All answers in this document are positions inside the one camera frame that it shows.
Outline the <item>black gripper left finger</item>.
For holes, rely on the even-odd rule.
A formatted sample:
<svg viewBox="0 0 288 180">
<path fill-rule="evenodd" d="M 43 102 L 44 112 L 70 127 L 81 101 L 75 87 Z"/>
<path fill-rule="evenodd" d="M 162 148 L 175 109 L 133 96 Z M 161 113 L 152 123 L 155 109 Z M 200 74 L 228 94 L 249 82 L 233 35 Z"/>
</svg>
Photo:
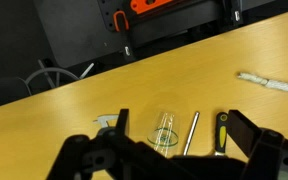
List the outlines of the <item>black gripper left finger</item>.
<svg viewBox="0 0 288 180">
<path fill-rule="evenodd" d="M 121 140 L 128 137 L 129 134 L 129 110 L 121 109 L 119 111 L 117 122 L 114 126 L 101 128 L 97 136 L 110 140 Z"/>
</svg>

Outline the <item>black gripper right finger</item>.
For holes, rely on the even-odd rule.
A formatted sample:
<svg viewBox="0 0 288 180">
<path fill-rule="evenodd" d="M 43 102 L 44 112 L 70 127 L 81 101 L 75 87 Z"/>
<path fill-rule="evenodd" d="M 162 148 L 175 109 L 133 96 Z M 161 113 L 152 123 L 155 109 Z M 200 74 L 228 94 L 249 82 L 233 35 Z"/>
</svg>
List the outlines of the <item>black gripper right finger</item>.
<svg viewBox="0 0 288 180">
<path fill-rule="evenodd" d="M 262 133 L 259 127 L 238 110 L 229 111 L 227 132 L 247 157 L 251 155 Z"/>
</svg>

